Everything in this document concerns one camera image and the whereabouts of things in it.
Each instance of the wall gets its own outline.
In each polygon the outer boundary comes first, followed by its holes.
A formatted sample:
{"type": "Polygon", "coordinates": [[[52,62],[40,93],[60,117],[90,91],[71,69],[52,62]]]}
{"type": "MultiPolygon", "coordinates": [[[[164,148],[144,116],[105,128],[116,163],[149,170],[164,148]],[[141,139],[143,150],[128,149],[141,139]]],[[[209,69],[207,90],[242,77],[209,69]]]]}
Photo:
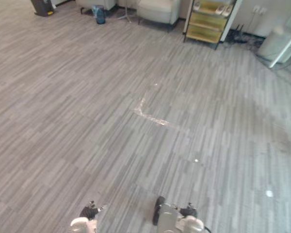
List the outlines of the wall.
{"type": "Polygon", "coordinates": [[[63,1],[66,1],[66,0],[51,0],[51,2],[54,4],[54,5],[57,5],[58,3],[61,3],[63,1]]]}
{"type": "MultiPolygon", "coordinates": [[[[118,0],[118,4],[120,6],[125,6],[125,1],[126,0],[118,0]]],[[[137,0],[127,0],[127,6],[129,8],[136,9],[136,2],[137,2],[137,0]]],[[[189,9],[189,5],[190,5],[190,0],[181,0],[180,18],[186,18],[186,15],[187,15],[188,9],[189,9]]]]}
{"type": "Polygon", "coordinates": [[[283,24],[291,15],[291,0],[243,0],[234,19],[232,28],[244,24],[244,32],[259,36],[268,36],[276,25],[283,24]],[[260,16],[252,13],[255,5],[266,7],[266,14],[260,16]]]}

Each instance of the cable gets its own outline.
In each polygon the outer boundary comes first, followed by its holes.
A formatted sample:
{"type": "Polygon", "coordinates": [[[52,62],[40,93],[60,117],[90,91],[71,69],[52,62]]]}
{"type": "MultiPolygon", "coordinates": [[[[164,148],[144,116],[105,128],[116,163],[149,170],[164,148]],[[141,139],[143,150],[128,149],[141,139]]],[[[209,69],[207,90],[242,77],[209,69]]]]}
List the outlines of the cable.
{"type": "Polygon", "coordinates": [[[205,227],[205,230],[208,231],[209,233],[211,233],[211,230],[209,230],[208,227],[204,226],[205,227]]]}

